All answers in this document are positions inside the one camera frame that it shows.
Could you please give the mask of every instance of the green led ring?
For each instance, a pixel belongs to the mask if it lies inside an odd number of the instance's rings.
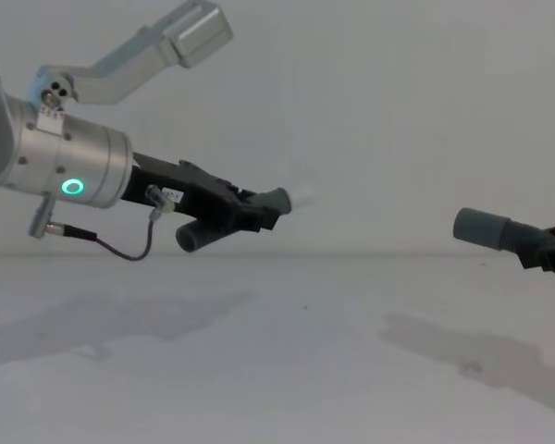
[[[62,183],[62,192],[68,196],[77,196],[84,191],[84,183],[80,179],[68,179]]]

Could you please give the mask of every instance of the black cable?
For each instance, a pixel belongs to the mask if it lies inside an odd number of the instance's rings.
[[[148,238],[146,240],[146,248],[144,248],[144,251],[142,252],[142,254],[138,256],[130,256],[128,254],[122,253],[121,251],[113,248],[111,245],[98,238],[95,240],[95,242],[101,245],[103,248],[106,248],[109,252],[113,253],[115,256],[125,259],[126,261],[138,262],[144,259],[150,253],[150,250],[152,249],[153,232],[154,232],[154,221],[151,220],[150,222],[148,222]]]

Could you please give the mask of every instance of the white label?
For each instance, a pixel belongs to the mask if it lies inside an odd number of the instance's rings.
[[[180,204],[183,197],[183,193],[181,191],[173,190],[171,188],[163,188],[163,194],[175,204]]]

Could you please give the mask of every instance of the silver cylindrical joint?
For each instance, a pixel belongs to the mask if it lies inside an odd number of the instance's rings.
[[[133,163],[124,133],[72,116],[61,134],[36,123],[31,104],[0,91],[0,187],[98,208],[120,199]]]

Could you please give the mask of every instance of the white table surface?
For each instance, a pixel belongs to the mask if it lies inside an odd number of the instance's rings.
[[[555,443],[514,259],[0,259],[0,444]]]

